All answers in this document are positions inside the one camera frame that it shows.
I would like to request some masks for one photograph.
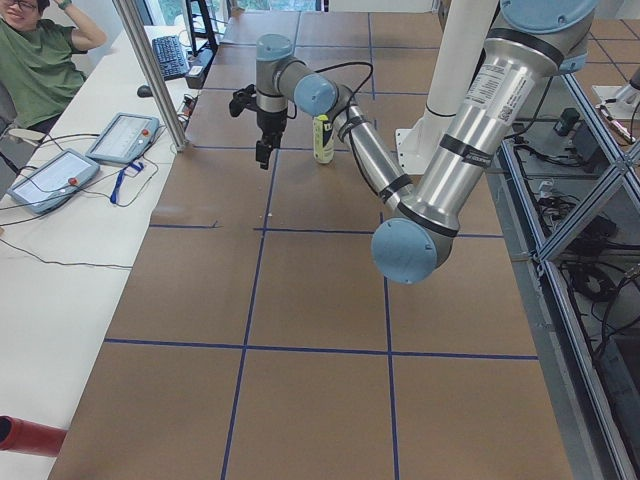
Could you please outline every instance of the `computer keyboard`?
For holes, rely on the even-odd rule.
[[[182,45],[176,35],[154,38],[151,40],[151,46],[165,80],[184,77],[189,71],[189,65],[182,52]]]

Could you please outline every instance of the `tablet device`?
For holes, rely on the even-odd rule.
[[[32,212],[46,213],[69,200],[98,170],[93,160],[75,150],[63,150],[7,193]]]
[[[159,126],[155,117],[118,113],[86,155],[98,162],[126,165],[142,155]]]

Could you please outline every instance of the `black hair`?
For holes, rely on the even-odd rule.
[[[51,3],[49,0],[38,0],[38,12],[44,12],[44,9],[47,8]]]

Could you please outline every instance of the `green t-shirt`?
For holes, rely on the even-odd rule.
[[[51,20],[18,32],[0,19],[0,82],[16,107],[17,123],[29,128],[61,114],[84,83],[71,55],[71,30]]]

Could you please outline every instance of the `man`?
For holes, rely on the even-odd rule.
[[[85,80],[71,61],[107,40],[71,0],[54,0],[75,23],[43,19],[49,0],[0,0],[0,82],[11,95],[17,123],[48,133]]]

